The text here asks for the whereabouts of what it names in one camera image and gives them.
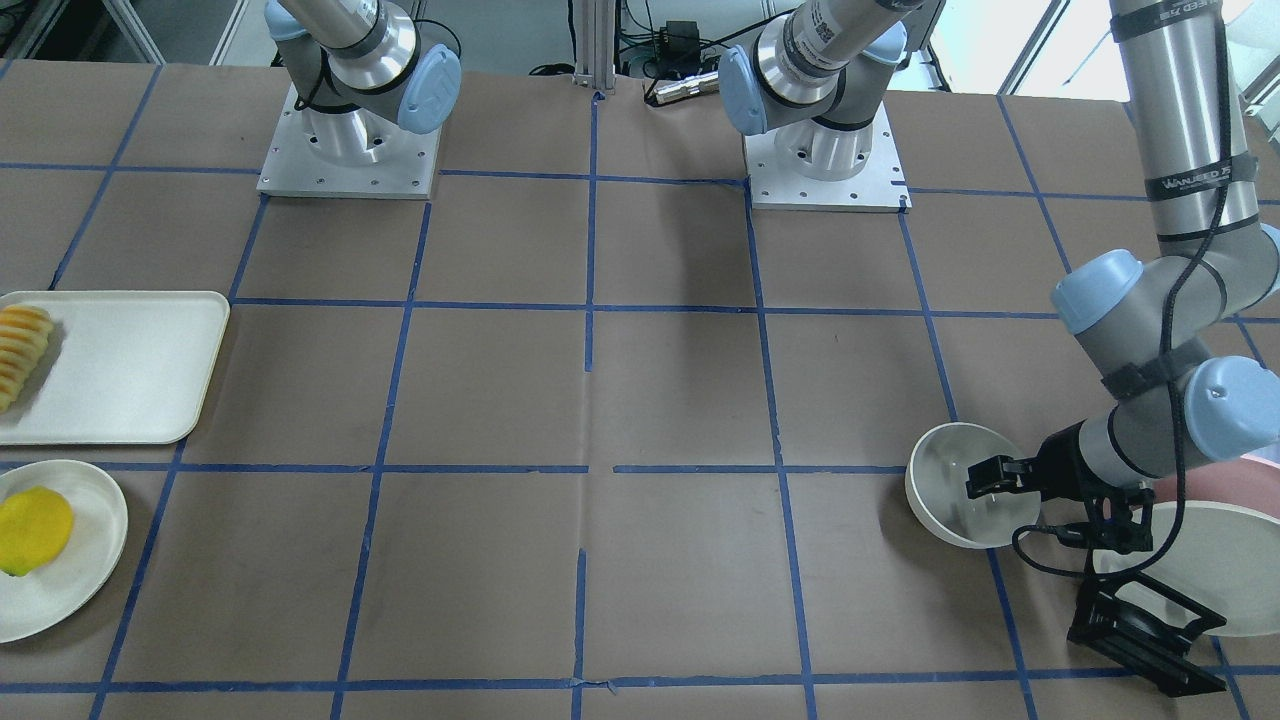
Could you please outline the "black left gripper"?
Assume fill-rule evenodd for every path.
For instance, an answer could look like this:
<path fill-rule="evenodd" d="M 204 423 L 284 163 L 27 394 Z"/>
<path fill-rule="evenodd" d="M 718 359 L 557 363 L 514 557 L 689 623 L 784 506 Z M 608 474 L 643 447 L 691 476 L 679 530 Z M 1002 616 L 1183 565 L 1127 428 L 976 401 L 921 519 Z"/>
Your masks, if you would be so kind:
<path fill-rule="evenodd" d="M 970 465 L 965 482 L 968 498 L 1039 493 L 1042 501 L 1087 501 L 1111 495 L 1114 487 L 1085 462 L 1080 437 L 1082 425 L 1048 436 L 1037 451 L 1036 473 L 1030 457 L 995 455 Z"/>

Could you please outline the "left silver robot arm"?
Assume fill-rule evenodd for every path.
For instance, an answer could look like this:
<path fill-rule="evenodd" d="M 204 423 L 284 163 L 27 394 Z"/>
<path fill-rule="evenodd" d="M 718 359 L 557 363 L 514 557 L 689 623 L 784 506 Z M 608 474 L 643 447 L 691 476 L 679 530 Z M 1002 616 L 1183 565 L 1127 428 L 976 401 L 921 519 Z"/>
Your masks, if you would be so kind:
<path fill-rule="evenodd" d="M 915 1 L 806 1 L 733 46 L 717 72 L 740 135 L 863 135 L 905 49 Z M 1235 459 L 1277 439 L 1277 377 L 1215 357 L 1201 332 L 1277 292 L 1277 231 L 1260 222 L 1216 1 L 1115 1 L 1110 29 L 1134 106 L 1160 243 L 1094 258 L 1051 293 L 1100 372 L 1112 410 L 1036 456 L 972 465 L 966 492 L 1096 498 Z"/>

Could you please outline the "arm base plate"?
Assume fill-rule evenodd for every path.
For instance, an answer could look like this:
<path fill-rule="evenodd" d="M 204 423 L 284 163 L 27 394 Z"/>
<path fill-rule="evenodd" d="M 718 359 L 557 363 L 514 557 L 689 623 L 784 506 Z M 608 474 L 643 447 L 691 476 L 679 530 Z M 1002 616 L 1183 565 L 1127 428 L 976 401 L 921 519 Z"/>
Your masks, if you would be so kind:
<path fill-rule="evenodd" d="M 364 109 L 300 110 L 287 92 L 256 188 L 289 199 L 421 200 L 433 195 L 442 131 L 410 133 Z"/>
<path fill-rule="evenodd" d="M 806 120 L 746 136 L 753 204 L 765 210 L 905 213 L 913 200 L 884 105 L 869 126 Z"/>

